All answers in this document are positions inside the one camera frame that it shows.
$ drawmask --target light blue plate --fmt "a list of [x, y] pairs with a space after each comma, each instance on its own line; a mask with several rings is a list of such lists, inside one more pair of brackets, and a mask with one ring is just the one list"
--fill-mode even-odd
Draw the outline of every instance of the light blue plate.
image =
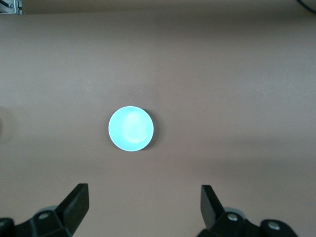
[[135, 106], [117, 110], [109, 122], [113, 143], [124, 151], [135, 152], [146, 147], [154, 134], [154, 124], [148, 113]]

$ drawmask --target metal bolt head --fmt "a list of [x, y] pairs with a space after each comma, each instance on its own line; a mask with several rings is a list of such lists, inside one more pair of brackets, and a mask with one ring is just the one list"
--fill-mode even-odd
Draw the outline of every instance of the metal bolt head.
[[280, 226], [278, 225], [278, 223], [273, 222], [273, 221], [270, 221], [270, 222], [268, 223], [268, 226], [269, 226], [271, 229], [276, 230], [276, 231], [279, 231], [279, 230], [281, 229]]
[[229, 213], [228, 214], [228, 219], [230, 219], [231, 221], [237, 221], [238, 217], [235, 214], [233, 214], [233, 213]]
[[40, 220], [44, 220], [49, 216], [49, 213], [43, 213], [42, 215], [39, 216]]

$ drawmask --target plate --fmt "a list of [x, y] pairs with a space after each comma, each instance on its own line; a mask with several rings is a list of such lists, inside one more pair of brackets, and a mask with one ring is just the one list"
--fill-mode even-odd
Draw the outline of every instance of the plate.
[[153, 134], [154, 124], [149, 114], [135, 106], [120, 108], [109, 122], [111, 140], [124, 151], [135, 152], [145, 148]]

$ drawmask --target cable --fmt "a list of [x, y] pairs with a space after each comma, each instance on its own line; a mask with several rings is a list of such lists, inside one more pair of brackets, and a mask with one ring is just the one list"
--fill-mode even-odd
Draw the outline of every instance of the cable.
[[300, 5], [302, 5], [305, 9], [307, 9], [308, 11], [310, 11], [310, 12], [316, 14], [316, 10], [311, 9], [311, 8], [310, 8], [309, 6], [307, 6], [302, 0], [297, 0], [297, 1], [298, 1], [298, 3], [299, 3]]

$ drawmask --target small round dish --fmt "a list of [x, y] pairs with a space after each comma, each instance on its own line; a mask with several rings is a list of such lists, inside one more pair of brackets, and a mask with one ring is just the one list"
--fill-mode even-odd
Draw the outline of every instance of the small round dish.
[[154, 124], [148, 113], [135, 106], [117, 110], [109, 122], [109, 135], [113, 143], [127, 152], [145, 148], [154, 134]]

